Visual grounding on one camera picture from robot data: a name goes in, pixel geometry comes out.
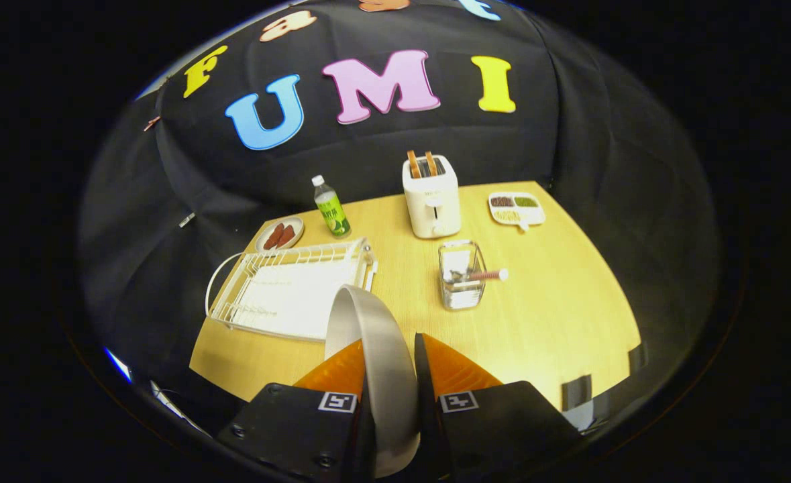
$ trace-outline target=foam letter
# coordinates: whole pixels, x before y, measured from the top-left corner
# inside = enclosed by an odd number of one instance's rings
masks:
[[[300,105],[300,98],[294,87],[299,81],[300,76],[291,74],[267,86],[267,92],[276,95],[284,114],[284,120],[274,129],[264,129],[258,119],[255,111],[257,94],[244,95],[227,107],[225,115],[235,123],[237,134],[245,147],[256,151],[269,150],[290,140],[300,131],[303,125],[303,106]]]
[[[187,91],[183,93],[183,98],[186,99],[193,92],[198,91],[199,87],[205,85],[210,76],[205,76],[205,72],[213,70],[217,66],[217,55],[229,50],[227,46],[221,46],[215,51],[209,53],[207,57],[202,58],[200,61],[193,64],[184,72],[187,76]]]
[[[515,102],[509,98],[509,80],[506,78],[511,64],[502,58],[483,55],[475,55],[470,60],[482,73],[484,96],[478,100],[478,106],[493,113],[514,113]]]
[[[472,13],[472,15],[480,16],[481,18],[486,19],[493,19],[493,21],[499,21],[500,16],[496,13],[486,11],[485,9],[490,9],[487,3],[481,3],[479,0],[458,0],[460,4],[464,6],[466,11]]]
[[[311,25],[316,19],[318,19],[318,17],[313,17],[312,13],[309,13],[309,10],[291,13],[264,27],[264,33],[261,34],[261,41],[267,42],[278,39],[292,30],[300,30],[303,27]]]
[[[383,75],[355,58],[340,60],[324,67],[323,73],[333,77],[342,103],[340,123],[355,123],[371,116],[371,110],[362,106],[362,94],[377,110],[385,114],[392,107],[395,89],[401,89],[398,108],[402,111],[428,111],[440,107],[440,99],[432,94],[425,74],[428,52],[393,52],[386,63]]]
[[[359,0],[359,9],[365,12],[383,12],[383,10],[401,10],[410,5],[410,0]]]

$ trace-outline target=wire rack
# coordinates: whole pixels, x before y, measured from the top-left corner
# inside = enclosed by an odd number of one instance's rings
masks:
[[[215,276],[240,257],[209,309]],[[229,328],[323,340],[335,293],[343,284],[371,291],[377,259],[367,238],[343,244],[236,254],[218,267],[205,294],[205,311]]]

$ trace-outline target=white toaster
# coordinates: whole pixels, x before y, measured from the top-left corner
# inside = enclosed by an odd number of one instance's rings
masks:
[[[413,233],[419,238],[440,238],[460,231],[458,177],[444,156],[432,155],[436,176],[413,178],[410,160],[401,167],[401,182]],[[426,156],[417,157],[420,171],[428,172]]]

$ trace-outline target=pink letter m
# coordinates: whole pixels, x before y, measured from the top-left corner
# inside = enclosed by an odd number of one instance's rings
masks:
[[[431,94],[425,74],[426,58],[428,53],[424,51],[393,52],[382,76],[355,58],[324,67],[324,75],[333,77],[341,98],[339,122],[355,123],[371,116],[371,110],[359,101],[360,93],[383,114],[392,107],[396,88],[401,88],[398,108],[402,111],[428,111],[440,107],[440,99]]]

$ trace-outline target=black tape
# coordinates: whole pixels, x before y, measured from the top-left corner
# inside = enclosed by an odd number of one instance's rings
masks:
[[[646,364],[649,363],[649,358],[647,357],[648,353],[649,352],[646,350],[646,342],[640,343],[640,345],[628,351],[628,367],[632,376],[643,369],[643,367],[646,367]]]
[[[583,377],[578,377],[574,381],[564,383],[562,385],[562,410],[567,411],[572,407],[578,407],[580,404],[592,398],[592,375],[588,374]]]

